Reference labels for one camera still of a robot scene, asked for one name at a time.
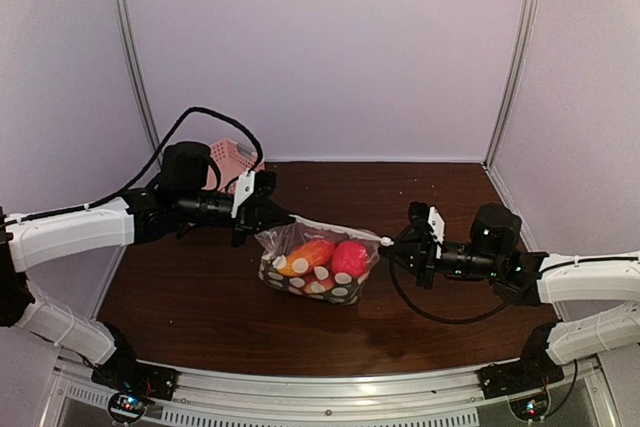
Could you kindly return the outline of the clear zip top bag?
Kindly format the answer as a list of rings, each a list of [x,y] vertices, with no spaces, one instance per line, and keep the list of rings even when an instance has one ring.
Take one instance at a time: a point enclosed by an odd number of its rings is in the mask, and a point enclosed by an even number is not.
[[[340,306],[359,302],[381,250],[393,245],[373,232],[300,216],[256,239],[263,248],[258,276],[265,285]]]

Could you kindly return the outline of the red fake fruit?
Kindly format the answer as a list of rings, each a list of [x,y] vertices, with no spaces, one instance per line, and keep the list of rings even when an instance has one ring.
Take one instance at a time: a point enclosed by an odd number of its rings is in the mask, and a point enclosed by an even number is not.
[[[368,259],[367,249],[362,243],[344,241],[334,250],[331,271],[334,274],[348,274],[357,278],[368,271]]]

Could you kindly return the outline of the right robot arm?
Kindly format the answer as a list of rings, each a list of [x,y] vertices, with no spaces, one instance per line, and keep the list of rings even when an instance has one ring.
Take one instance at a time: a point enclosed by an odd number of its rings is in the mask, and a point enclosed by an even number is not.
[[[538,346],[513,366],[519,387],[535,387],[551,371],[551,362],[566,365],[639,341],[639,255],[567,256],[519,250],[522,220],[507,207],[481,206],[466,243],[445,238],[445,221],[423,202],[408,209],[408,224],[395,238],[381,242],[390,275],[398,268],[418,286],[430,289],[442,275],[456,281],[487,281],[499,306],[462,324],[481,322],[506,307],[558,307],[569,301],[613,301],[615,307],[569,321],[564,314],[541,330]]]

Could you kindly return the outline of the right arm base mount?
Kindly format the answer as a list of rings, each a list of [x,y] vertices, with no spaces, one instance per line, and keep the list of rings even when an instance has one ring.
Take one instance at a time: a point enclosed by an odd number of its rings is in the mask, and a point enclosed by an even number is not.
[[[486,400],[505,398],[511,413],[524,422],[543,420],[551,412],[552,384],[565,378],[562,367],[517,360],[490,364],[477,372]]]

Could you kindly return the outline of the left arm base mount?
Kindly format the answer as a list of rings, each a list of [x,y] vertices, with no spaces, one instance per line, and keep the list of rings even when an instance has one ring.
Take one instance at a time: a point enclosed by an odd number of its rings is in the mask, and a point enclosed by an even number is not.
[[[86,363],[92,370],[91,381],[113,390],[106,411],[118,425],[159,418],[164,401],[172,401],[178,371],[144,362],[135,362],[129,370],[117,371],[106,365]]]

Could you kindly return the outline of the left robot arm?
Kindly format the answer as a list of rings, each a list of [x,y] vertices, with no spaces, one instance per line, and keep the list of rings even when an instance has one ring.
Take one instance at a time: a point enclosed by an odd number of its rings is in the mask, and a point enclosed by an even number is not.
[[[241,174],[233,193],[209,190],[219,171],[209,146],[180,142],[164,153],[160,173],[144,188],[125,189],[101,205],[70,207],[56,214],[1,218],[1,324],[25,329],[79,354],[123,391],[137,389],[144,371],[114,327],[93,321],[30,285],[30,268],[108,247],[141,245],[194,227],[221,227],[238,246],[248,236],[293,223],[271,201],[275,177]]]

